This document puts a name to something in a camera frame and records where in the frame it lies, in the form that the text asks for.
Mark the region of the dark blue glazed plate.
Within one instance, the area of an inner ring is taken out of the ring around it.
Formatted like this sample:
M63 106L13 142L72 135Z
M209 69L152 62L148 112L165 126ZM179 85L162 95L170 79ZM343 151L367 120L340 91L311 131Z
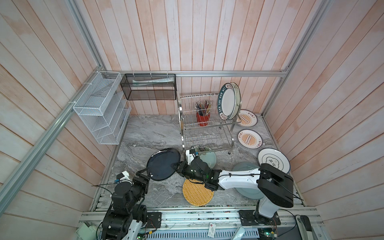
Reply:
M171 164L178 163L181 154L177 149L167 148L154 153L147 162L148 176L154 181L163 181L171 177L175 170Z

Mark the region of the silver metal dish rack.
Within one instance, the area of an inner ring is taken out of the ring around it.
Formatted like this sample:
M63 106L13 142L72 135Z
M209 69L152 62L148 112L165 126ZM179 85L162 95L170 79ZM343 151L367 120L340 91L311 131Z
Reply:
M205 100L212 102L210 120L207 126L200 127L195 105L196 102ZM177 96L183 154L186 154L186 150L198 145L208 146L213 152L232 153L235 143L233 130L238 115L235 119L222 120L218 114L217 101L217 93Z

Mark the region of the green rim white plate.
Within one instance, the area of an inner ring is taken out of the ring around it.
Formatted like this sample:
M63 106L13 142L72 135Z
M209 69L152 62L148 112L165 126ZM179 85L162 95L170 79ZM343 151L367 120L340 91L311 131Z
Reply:
M222 120L231 120L235 107L235 93L231 83L224 84L218 94L217 109Z

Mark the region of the cream floral plate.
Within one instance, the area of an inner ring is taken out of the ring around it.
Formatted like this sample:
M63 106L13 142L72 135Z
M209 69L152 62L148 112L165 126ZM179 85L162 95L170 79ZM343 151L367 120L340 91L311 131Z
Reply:
M238 115L239 111L241 110L241 91L239 86L236 83L231 82L231 85L233 86L234 93L235 93L235 107L234 111L231 115L232 119L235 119L235 117Z

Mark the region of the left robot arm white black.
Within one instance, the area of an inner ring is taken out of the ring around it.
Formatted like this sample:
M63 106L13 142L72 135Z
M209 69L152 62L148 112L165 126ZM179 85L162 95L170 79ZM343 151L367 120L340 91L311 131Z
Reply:
M136 172L134 178L120 180L112 193L112 202L102 221L102 240L132 240L146 220L147 209L143 205L148 193L150 177Z

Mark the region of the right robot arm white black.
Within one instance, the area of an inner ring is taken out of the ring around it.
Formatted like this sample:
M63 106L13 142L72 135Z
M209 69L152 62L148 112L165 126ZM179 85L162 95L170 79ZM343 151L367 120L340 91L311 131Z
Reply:
M211 169L196 156L191 163L173 163L171 168L186 179L202 183L210 191L233 188L261 191L265 197L258 203L257 215L264 218L272 218L281 207L294 206L293 178L269 164L261 164L253 170L230 172Z

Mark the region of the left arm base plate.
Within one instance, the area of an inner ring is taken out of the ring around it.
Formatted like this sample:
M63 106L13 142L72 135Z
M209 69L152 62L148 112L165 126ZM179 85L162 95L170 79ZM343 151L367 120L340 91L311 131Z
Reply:
M142 228L159 229L162 223L161 212L148 212L144 217Z

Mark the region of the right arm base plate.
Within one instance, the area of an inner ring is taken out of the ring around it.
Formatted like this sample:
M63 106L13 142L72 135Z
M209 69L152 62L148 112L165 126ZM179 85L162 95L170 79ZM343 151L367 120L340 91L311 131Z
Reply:
M279 226L281 220L275 212L272 218L266 218L257 213L256 210L239 210L241 225L244 226Z

